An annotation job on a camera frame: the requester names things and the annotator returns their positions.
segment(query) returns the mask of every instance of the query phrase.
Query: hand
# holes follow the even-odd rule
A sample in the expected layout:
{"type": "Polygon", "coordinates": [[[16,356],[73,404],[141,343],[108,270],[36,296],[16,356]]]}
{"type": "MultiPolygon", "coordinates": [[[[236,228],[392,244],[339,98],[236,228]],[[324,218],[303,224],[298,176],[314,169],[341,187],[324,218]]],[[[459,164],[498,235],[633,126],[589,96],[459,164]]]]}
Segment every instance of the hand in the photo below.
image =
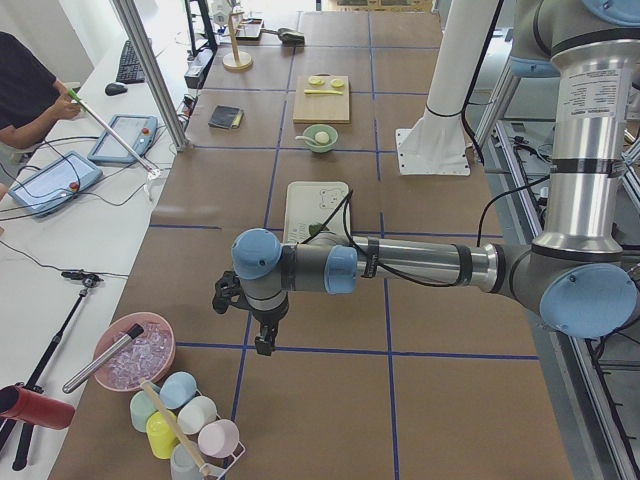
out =
{"type": "Polygon", "coordinates": [[[80,105],[72,103],[66,94],[60,95],[49,109],[56,120],[70,120],[80,113],[80,105]]]}

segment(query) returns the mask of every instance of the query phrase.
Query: yellow cup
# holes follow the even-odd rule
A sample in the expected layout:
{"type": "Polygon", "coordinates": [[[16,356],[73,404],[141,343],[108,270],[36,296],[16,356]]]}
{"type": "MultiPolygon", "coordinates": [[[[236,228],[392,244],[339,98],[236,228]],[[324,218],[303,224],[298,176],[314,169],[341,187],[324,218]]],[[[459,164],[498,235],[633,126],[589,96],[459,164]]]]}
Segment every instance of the yellow cup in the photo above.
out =
{"type": "MultiPolygon", "coordinates": [[[[176,416],[172,412],[169,413],[175,420],[176,416]]],[[[171,458],[173,449],[180,441],[160,412],[156,412],[149,417],[146,430],[153,455],[163,460],[171,458]]]]}

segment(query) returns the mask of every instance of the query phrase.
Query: red cylinder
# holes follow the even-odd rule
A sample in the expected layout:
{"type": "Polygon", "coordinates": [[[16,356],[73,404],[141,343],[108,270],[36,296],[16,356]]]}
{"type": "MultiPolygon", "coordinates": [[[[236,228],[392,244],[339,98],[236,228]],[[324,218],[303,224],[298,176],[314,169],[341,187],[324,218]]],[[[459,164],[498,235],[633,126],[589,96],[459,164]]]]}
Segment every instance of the red cylinder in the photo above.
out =
{"type": "Polygon", "coordinates": [[[75,408],[26,388],[11,385],[0,390],[0,417],[61,430],[71,423],[75,408]]]}

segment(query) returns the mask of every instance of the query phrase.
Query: computer mouse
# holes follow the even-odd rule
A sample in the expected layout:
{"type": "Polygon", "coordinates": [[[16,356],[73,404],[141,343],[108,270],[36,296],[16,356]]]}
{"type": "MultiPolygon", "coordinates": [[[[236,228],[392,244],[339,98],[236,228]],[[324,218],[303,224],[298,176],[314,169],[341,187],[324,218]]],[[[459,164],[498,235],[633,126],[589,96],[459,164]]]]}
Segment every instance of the computer mouse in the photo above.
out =
{"type": "Polygon", "coordinates": [[[106,93],[110,97],[114,95],[120,95],[121,93],[124,93],[127,90],[129,90],[129,88],[124,83],[120,83],[120,82],[113,82],[107,85],[106,87],[104,87],[104,93],[106,93]]]}

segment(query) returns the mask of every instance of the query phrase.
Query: black keyboard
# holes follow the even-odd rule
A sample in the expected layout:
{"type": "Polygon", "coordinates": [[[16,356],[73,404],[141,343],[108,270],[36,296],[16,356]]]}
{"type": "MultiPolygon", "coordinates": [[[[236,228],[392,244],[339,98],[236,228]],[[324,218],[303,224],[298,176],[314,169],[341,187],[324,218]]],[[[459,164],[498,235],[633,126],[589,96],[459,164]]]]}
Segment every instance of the black keyboard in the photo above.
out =
{"type": "Polygon", "coordinates": [[[138,60],[138,55],[133,49],[131,40],[124,42],[122,53],[120,54],[120,65],[116,82],[121,83],[142,83],[144,82],[144,72],[138,60]]]}

